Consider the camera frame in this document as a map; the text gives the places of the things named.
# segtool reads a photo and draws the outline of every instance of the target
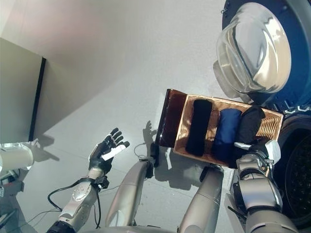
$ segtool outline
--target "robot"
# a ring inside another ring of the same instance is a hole
[[[69,186],[76,186],[71,200],[64,209],[60,209],[62,212],[58,220],[47,233],[76,233],[86,223],[92,205],[96,199],[99,201],[99,191],[109,185],[106,175],[111,169],[113,157],[129,146],[129,142],[122,140],[121,132],[115,128],[103,142],[96,145],[89,156],[87,175]],[[256,145],[236,143],[235,146],[244,149],[245,154],[236,161],[238,180],[232,185],[236,210],[231,210],[238,216],[244,231],[298,233],[290,219],[281,213],[282,198],[273,179],[274,165],[280,159],[278,143],[269,140]],[[89,233],[172,233],[157,227],[137,226],[135,223],[144,180],[153,175],[154,158],[154,154],[142,158],[129,170],[111,204],[105,227]],[[223,176],[224,171],[220,166],[211,164],[204,169],[200,179],[202,184],[177,229],[178,233],[215,232]]]

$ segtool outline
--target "washing machine door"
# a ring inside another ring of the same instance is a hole
[[[311,103],[310,0],[227,0],[222,13],[222,80],[265,108],[305,109]]]

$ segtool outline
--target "black cable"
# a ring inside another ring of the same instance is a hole
[[[238,211],[233,209],[231,206],[228,206],[228,209],[231,210],[232,212],[234,212],[237,217],[239,217],[240,219],[242,219],[243,221],[246,222],[246,217],[243,214],[239,213]]]
[[[58,205],[56,205],[50,198],[51,195],[53,195],[54,193],[57,193],[57,192],[60,192],[60,191],[63,191],[63,190],[66,190],[66,189],[69,189],[69,188],[73,188],[75,187],[78,183],[80,183],[80,180],[76,181],[75,183],[73,183],[72,185],[70,186],[67,186],[67,187],[64,187],[64,188],[59,188],[59,189],[56,189],[54,191],[52,191],[49,195],[48,195],[48,201],[49,203],[54,206],[56,209],[58,209],[59,211],[63,211],[62,208],[60,208]]]
[[[283,199],[284,197],[284,192],[282,189],[280,189],[276,183],[276,181],[274,180],[274,177],[273,177],[273,172],[274,172],[274,168],[270,169],[270,180],[272,181],[272,183],[276,186],[276,188],[278,189],[278,191],[280,192],[280,195],[281,195],[281,198]]]
[[[99,211],[98,223],[96,224],[96,229],[98,229],[98,228],[100,228],[99,224],[101,223],[102,210],[101,210],[101,202],[99,201],[99,195],[98,195],[98,191],[97,190],[96,190],[96,196],[97,196],[98,211]]]
[[[25,225],[27,225],[28,223],[30,223],[31,221],[33,221],[33,220],[34,220],[36,217],[38,217],[39,215],[44,214],[44,213],[49,213],[49,212],[60,212],[60,211],[59,211],[59,210],[48,210],[48,211],[40,212],[39,214],[37,214],[36,216],[34,216],[32,219],[30,219],[28,222],[24,223],[24,224],[21,225],[20,227],[17,227],[17,228],[15,228],[15,229],[9,231],[8,233],[13,232],[13,231],[15,231],[15,230],[18,230],[18,229],[22,228],[23,226],[25,226]]]
[[[95,207],[95,204],[93,204],[93,207],[94,207],[94,220],[95,220],[95,224],[97,226],[98,223],[97,223],[97,220],[96,220],[96,207]]]

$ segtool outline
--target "robot forearm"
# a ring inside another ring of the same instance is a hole
[[[271,151],[277,153],[277,142],[268,143],[275,144]],[[239,181],[233,184],[233,190],[237,207],[247,214],[245,232],[298,233],[295,225],[281,213],[282,198],[272,176],[277,161],[267,151],[250,150],[237,160]]]
[[[104,175],[100,169],[91,169],[86,177],[74,189],[71,199],[64,207],[58,221],[48,230],[48,233],[78,232],[88,220],[92,205],[97,199],[99,188],[88,179],[95,181]]]

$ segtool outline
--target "washing machine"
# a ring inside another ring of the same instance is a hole
[[[214,72],[230,98],[284,114],[275,180],[311,232],[311,0],[227,0]]]

